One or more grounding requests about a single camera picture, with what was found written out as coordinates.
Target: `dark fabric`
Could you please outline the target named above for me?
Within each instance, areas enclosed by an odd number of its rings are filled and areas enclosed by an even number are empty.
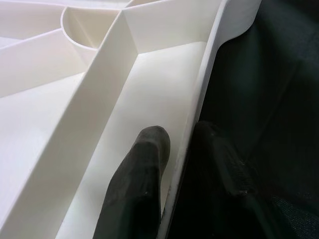
[[[263,224],[278,227],[266,238],[319,238],[319,1],[263,0],[253,26],[218,50],[200,120],[237,148]],[[208,156],[190,154],[169,238],[241,237],[216,233],[212,189],[193,170],[208,170]]]
[[[113,175],[93,239],[155,239],[160,180],[170,152],[167,132],[145,128]]]

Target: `white plastic tray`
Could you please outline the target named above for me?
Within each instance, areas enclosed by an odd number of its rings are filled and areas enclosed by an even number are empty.
[[[217,49],[259,4],[0,1],[0,239],[92,238],[113,173],[150,125],[171,139],[164,238]]]

